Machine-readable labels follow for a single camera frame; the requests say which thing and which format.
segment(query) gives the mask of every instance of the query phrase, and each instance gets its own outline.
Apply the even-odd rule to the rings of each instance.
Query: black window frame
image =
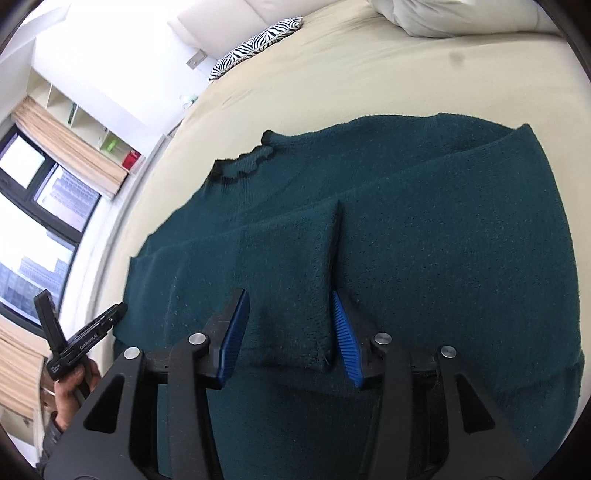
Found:
[[[66,223],[65,221],[56,217],[49,211],[45,210],[41,205],[39,205],[35,201],[35,195],[37,195],[37,193],[41,191],[41,189],[44,187],[46,180],[50,177],[50,174],[59,166],[59,163],[56,162],[42,148],[40,148],[16,125],[13,125],[8,131],[8,133],[6,133],[6,135],[4,135],[4,137],[0,139],[0,158],[2,158],[2,156],[12,145],[12,143],[17,139],[17,137],[21,137],[24,141],[27,142],[27,144],[29,144],[41,155],[43,155],[44,160],[37,172],[35,173],[35,175],[33,176],[33,179],[30,181],[27,188],[20,185],[16,180],[14,180],[10,175],[8,175],[8,173],[6,173],[0,167],[0,193],[2,193],[11,203],[18,207],[22,212],[26,213],[30,218],[35,220],[42,227],[46,228],[57,238],[62,239],[63,241],[67,242],[68,244],[74,247],[74,250],[72,251],[72,259],[70,260],[70,265],[68,266],[68,271],[66,272],[66,282],[64,282],[64,285],[62,286],[62,291],[60,292],[60,304],[57,305],[59,311],[61,309],[61,300],[63,299],[64,289],[66,288],[67,279],[70,276],[70,270],[76,257],[76,253],[78,252],[80,241],[82,240],[84,230],[86,229],[88,222],[90,221],[90,218],[92,217],[96,209],[96,206],[100,201],[100,195],[98,196],[97,201],[92,207],[90,215],[86,219],[86,223],[82,228],[82,231],[80,232],[76,228]],[[2,300],[0,300],[0,315],[16,323],[18,326],[28,330],[29,332],[32,332],[38,336],[45,338],[43,329],[39,324],[15,312],[14,310],[6,306],[2,302]]]

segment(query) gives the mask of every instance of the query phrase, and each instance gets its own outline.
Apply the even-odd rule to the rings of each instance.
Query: person's arm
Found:
[[[99,368],[93,360],[90,360],[90,371],[92,373],[92,380],[89,387],[92,392],[100,381]],[[78,365],[78,367],[68,373],[64,378],[54,383],[57,411],[51,414],[49,425],[43,437],[43,453],[37,464],[37,470],[42,475],[49,457],[61,438],[61,434],[70,426],[74,415],[80,408],[74,396],[74,390],[82,383],[83,379],[84,367]]]

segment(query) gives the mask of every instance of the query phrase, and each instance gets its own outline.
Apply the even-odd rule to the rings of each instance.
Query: beige bed sheet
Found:
[[[591,358],[591,85],[569,46],[539,34],[412,38],[365,0],[344,0],[309,15],[302,30],[207,88],[122,227],[97,311],[121,301],[129,258],[189,200],[214,160],[251,150],[266,129],[293,135],[363,115],[438,112],[532,126],[569,219],[583,346]],[[589,370],[580,407],[591,391]]]

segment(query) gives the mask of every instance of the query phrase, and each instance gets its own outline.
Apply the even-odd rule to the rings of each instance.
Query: metal screw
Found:
[[[389,345],[392,342],[392,337],[385,332],[376,333],[374,337],[375,343],[379,345]]]
[[[450,345],[444,345],[441,347],[441,354],[445,358],[454,358],[457,355],[457,351],[454,347]]]
[[[189,337],[189,343],[191,345],[201,345],[207,337],[202,333],[194,333]]]
[[[137,348],[136,346],[130,346],[124,353],[123,356],[127,359],[127,360],[133,360],[134,358],[137,358],[137,356],[139,355],[139,348]]]

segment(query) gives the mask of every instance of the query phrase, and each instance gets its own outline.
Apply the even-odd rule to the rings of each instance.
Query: knit fabric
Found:
[[[371,407],[334,367],[327,285],[344,288],[406,348],[455,346],[537,468],[573,419],[583,362],[576,267],[550,166],[527,125],[440,114],[370,116],[296,137],[266,132],[253,152],[216,162],[148,238],[132,260],[129,312],[115,335],[147,350],[173,345],[240,282],[255,312],[247,348],[210,401],[221,415],[220,457],[241,466],[227,478],[355,477],[340,468],[361,461]],[[247,405],[279,398],[277,409],[301,421],[273,433],[274,410],[265,417]],[[339,416],[348,408],[355,420]],[[260,426],[256,445],[236,443],[247,424]],[[300,446],[293,461],[280,447],[289,442]]]

